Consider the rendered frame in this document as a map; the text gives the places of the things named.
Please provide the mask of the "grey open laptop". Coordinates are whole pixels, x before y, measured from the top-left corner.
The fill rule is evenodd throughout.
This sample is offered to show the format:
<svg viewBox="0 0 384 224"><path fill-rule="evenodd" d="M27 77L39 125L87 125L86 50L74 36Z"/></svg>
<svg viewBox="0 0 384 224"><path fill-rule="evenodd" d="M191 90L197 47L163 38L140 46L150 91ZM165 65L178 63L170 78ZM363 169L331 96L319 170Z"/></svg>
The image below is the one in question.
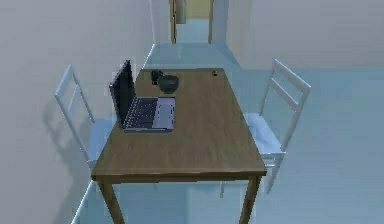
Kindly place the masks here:
<svg viewBox="0 0 384 224"><path fill-rule="evenodd" d="M175 98L138 96L131 62L126 60L109 85L117 122L124 132L171 132Z"/></svg>

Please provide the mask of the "brown wooden table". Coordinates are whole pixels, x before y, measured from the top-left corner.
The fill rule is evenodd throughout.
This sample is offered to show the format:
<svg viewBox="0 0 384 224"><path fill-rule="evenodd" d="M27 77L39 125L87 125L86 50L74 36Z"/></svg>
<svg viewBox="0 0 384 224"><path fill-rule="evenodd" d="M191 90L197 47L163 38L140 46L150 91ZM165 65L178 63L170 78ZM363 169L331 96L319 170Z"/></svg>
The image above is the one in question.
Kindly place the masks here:
<svg viewBox="0 0 384 224"><path fill-rule="evenodd" d="M164 72L179 78L174 130L126 133L115 124L91 173L113 223L125 224L115 184L246 180L239 224L248 224L266 168L225 72Z"/></svg>

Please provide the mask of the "dark green bowl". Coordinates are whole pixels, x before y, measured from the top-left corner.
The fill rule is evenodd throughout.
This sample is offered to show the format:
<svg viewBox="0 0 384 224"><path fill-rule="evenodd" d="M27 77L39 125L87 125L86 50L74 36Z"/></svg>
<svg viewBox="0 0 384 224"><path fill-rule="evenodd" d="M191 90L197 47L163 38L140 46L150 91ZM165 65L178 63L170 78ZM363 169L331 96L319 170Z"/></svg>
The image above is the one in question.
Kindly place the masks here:
<svg viewBox="0 0 384 224"><path fill-rule="evenodd" d="M179 78L174 75L161 76L158 79L158 86L164 94L172 94L179 86Z"/></svg>

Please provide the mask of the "dark small cup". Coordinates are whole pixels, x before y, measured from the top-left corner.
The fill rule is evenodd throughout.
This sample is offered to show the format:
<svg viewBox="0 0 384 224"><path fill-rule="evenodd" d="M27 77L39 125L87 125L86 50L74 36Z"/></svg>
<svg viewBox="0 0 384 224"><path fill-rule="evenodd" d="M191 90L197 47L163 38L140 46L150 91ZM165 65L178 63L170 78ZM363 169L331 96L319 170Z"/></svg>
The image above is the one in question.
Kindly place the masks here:
<svg viewBox="0 0 384 224"><path fill-rule="evenodd" d="M161 70L152 70L151 71L151 81L153 85L158 84L158 79L163 75Z"/></svg>

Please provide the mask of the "white wooden chair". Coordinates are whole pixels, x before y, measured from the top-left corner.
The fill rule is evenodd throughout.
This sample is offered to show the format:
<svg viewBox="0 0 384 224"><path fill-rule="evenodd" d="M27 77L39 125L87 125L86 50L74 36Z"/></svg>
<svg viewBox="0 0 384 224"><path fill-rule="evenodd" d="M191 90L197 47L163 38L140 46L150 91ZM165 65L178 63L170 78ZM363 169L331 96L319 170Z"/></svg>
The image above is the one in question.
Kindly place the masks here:
<svg viewBox="0 0 384 224"><path fill-rule="evenodd" d="M278 83L275 78L276 74L283 75L291 85L297 88L301 93L298 100ZM286 155L287 147L297 127L310 90L310 84L275 58L272 62L272 69L267 80L267 86L263 93L259 111L257 113L245 113L243 115L252 135L252 140L255 142L267 169L267 175L262 179L262 188L266 194L270 194L272 191L277 174ZM268 102L267 98L271 92L277 94L293 112L289 127L283 135L280 135L278 131L274 131L272 122L267 121L266 105Z"/></svg>
<svg viewBox="0 0 384 224"><path fill-rule="evenodd" d="M83 92L79 79L69 65L54 93L74 139L92 170L104 148L116 118L96 118Z"/></svg>

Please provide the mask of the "brown wooden door frame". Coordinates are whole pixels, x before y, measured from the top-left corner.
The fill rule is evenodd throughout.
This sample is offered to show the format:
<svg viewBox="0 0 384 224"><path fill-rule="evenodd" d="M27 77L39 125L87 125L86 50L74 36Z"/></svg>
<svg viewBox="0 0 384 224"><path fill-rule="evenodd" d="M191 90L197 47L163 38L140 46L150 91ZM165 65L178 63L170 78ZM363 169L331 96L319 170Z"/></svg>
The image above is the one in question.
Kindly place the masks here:
<svg viewBox="0 0 384 224"><path fill-rule="evenodd" d="M214 0L169 0L171 43L212 42Z"/></svg>

